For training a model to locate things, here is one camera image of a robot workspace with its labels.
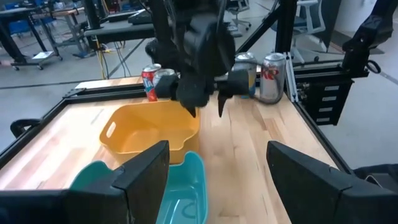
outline diet coke can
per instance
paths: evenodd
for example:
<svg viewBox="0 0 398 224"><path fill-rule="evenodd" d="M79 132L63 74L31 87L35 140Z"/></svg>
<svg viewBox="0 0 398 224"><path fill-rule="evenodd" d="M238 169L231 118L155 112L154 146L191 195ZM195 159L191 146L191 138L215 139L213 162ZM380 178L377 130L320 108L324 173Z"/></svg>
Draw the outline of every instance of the diet coke can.
<svg viewBox="0 0 398 224"><path fill-rule="evenodd" d="M159 69L158 71L156 71L154 80L152 81L154 86L156 86L158 84L160 78L162 78L162 76L165 76L165 75L175 75L175 71L170 68L163 68L163 69Z"/></svg>
<svg viewBox="0 0 398 224"><path fill-rule="evenodd" d="M161 65L155 63L152 65L147 65L142 69L142 81L144 82L145 92L147 93L147 98L150 102L157 101L153 79L155 72L161 68Z"/></svg>
<svg viewBox="0 0 398 224"><path fill-rule="evenodd" d="M235 65L233 70L246 70L249 76L249 96L253 96L256 92L256 58L250 52L239 53L235 56Z"/></svg>
<svg viewBox="0 0 398 224"><path fill-rule="evenodd" d="M286 58L281 53L271 53L261 67L260 99L274 100L284 90Z"/></svg>

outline pepsi can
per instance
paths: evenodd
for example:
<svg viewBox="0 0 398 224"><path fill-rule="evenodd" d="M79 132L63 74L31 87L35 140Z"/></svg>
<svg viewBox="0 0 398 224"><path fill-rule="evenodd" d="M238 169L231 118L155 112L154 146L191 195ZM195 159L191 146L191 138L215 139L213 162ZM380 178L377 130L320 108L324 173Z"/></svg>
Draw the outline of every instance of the pepsi can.
<svg viewBox="0 0 398 224"><path fill-rule="evenodd" d="M157 72L161 68L161 65L155 63L145 66L141 72L142 82L144 83L145 92L147 93L147 98L150 102L157 101L153 80L155 72Z"/></svg>

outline desk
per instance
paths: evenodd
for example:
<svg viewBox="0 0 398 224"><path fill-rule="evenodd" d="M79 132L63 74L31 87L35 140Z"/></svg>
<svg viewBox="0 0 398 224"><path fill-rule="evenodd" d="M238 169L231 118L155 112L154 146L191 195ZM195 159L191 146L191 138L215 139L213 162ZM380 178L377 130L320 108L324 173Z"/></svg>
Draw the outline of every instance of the desk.
<svg viewBox="0 0 398 224"><path fill-rule="evenodd" d="M100 29L87 30L86 37L96 36L101 43L117 42L125 40L137 40L155 37L153 24L132 25L127 21L104 22ZM231 31L233 37L241 37L242 33Z"/></svg>
<svg viewBox="0 0 398 224"><path fill-rule="evenodd" d="M43 50L43 52L46 52L47 49L45 48L45 46L42 42L42 39L40 38L40 35L37 33L36 28L32 22L31 13L35 10L36 10L35 8L17 8L17 9L10 9L10 10L6 10L6 11L0 11L0 19L7 19L8 22L18 21L18 20L26 20L28 22L30 30L32 31L35 38L37 39L37 42L39 43L41 49ZM18 62L14 62L11 65L16 70L18 70L18 66L29 66L29 65L36 65L36 66L38 66L39 69L42 69L42 67L40 66L40 63L43 60L40 60L40 62L28 62L26 60L26 58L22 55L21 51L18 49L18 46L16 45L16 43L14 42L12 37L10 35L7 35L7 33L8 33L7 29L8 29L8 27L3 27L2 23L0 22L0 35L5 35L7 37L7 42L11 45L11 47L17 54ZM54 49L54 52L55 52L55 55L59 56L57 49Z"/></svg>
<svg viewBox="0 0 398 224"><path fill-rule="evenodd" d="M57 47L64 47L64 46L70 46L70 45L76 45L80 54L76 55L80 58L85 57L85 55L87 54L86 50L83 48L81 41L84 39L84 34L81 32L81 27L79 25L79 23L77 22L76 19L76 14L78 14L79 12L83 12L85 10L84 7L80 7L78 9L71 9L71 10L61 10L61 11L54 11L53 13L49 13L49 12L43 12L40 14L35 14L32 17L34 19L43 19L46 17L63 17L65 19L65 21L67 22L68 28L72 34L72 38L69 40L65 40L61 43L57 43L54 38L53 35L51 34L51 31L48 29L47 26L43 25L44 28L44 33L47 36L47 38L50 41L51 46L56 49Z"/></svg>
<svg viewBox="0 0 398 224"><path fill-rule="evenodd" d="M77 87L141 81L132 77ZM117 108L142 101L146 99L68 105L0 170L0 189L67 188L84 166L96 160L117 168L119 164L100 145L98 136ZM266 162L271 139L335 166L286 96L273 106L234 97L219 118L213 95L201 110L200 155L206 169L208 223L290 223Z"/></svg>

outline wooden tabletop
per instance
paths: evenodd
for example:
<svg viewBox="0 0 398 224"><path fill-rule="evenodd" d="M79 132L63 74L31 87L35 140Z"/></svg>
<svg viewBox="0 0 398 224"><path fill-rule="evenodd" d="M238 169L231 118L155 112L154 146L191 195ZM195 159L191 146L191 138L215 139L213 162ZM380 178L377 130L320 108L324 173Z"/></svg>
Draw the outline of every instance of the wooden tabletop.
<svg viewBox="0 0 398 224"><path fill-rule="evenodd" d="M122 78L81 83L79 88L139 83ZM121 105L144 98L68 105L0 170L0 189L64 189L92 161L119 164L100 145L100 132ZM250 99L228 100L222 118L212 96L201 109L200 155L205 161L208 223L290 223L272 182L266 146L280 141L335 166L286 98L265 106Z"/></svg>
<svg viewBox="0 0 398 224"><path fill-rule="evenodd" d="M35 14L33 15L34 19L40 19L43 17L48 17L48 16L53 16L53 17L62 17L62 16L69 16L72 14L76 14L77 12L83 12L85 10L84 7L80 7L78 9L71 9L71 10L59 10L59 11L54 11L53 13L49 12L43 12L41 14Z"/></svg>
<svg viewBox="0 0 398 224"><path fill-rule="evenodd" d="M0 18L14 17L14 16L20 16L20 15L28 16L27 12L34 11L34 10L35 10L34 8L26 8L26 7L8 9L8 10L0 11Z"/></svg>

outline basket handle hole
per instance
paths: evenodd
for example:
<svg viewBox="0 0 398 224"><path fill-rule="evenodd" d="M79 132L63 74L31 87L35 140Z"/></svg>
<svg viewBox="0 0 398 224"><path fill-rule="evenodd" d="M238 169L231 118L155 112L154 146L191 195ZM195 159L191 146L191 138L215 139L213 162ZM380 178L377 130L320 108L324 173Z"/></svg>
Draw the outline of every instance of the basket handle hole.
<svg viewBox="0 0 398 224"><path fill-rule="evenodd" d="M116 123L112 122L111 125L109 125L108 130L106 131L106 137L110 138L112 136L115 128L116 128Z"/></svg>

